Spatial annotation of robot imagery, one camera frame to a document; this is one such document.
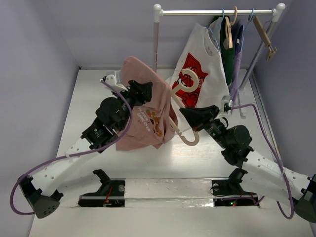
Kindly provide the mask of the pink t shirt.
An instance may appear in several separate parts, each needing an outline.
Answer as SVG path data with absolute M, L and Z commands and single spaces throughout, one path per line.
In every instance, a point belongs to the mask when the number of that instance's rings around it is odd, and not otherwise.
M 132 124 L 127 133 L 116 142 L 117 151 L 131 151 L 152 145 L 156 149 L 169 142 L 175 135 L 170 119 L 178 123 L 171 106 L 171 87 L 144 62 L 130 56 L 121 68 L 122 82 L 152 82 L 152 98 L 149 103 L 134 106 Z

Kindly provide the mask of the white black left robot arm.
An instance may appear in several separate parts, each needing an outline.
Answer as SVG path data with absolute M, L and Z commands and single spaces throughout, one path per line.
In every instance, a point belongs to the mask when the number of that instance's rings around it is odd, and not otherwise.
M 39 219 L 48 217 L 59 207 L 64 195 L 58 189 L 66 179 L 122 139 L 132 125 L 133 108 L 152 98 L 152 82 L 130 80 L 125 89 L 116 89 L 105 78 L 100 82 L 113 95 L 101 102 L 92 124 L 62 156 L 32 168 L 16 183 Z

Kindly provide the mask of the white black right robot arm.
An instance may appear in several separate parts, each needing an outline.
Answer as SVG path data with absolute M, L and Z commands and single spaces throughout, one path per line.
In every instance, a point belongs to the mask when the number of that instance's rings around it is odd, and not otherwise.
M 304 220 L 316 221 L 316 177 L 309 177 L 285 168 L 280 160 L 272 161 L 256 150 L 244 125 L 231 128 L 217 117 L 219 108 L 181 108 L 193 131 L 205 130 L 222 148 L 221 154 L 235 170 L 227 180 L 231 193 L 252 192 L 286 204 L 291 213 Z

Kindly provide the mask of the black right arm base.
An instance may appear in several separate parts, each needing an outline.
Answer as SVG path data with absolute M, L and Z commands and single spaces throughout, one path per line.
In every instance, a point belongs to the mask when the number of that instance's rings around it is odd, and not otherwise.
M 242 189 L 242 178 L 247 172 L 236 168 L 227 179 L 215 179 L 209 192 L 214 197 L 215 207 L 258 205 L 258 196 Z

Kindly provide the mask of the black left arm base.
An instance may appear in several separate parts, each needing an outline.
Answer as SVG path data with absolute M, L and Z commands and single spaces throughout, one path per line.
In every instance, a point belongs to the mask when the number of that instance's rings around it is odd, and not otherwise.
M 101 186 L 93 193 L 86 193 L 79 197 L 80 207 L 125 207 L 125 179 L 112 180 L 102 170 L 93 171 L 100 179 Z

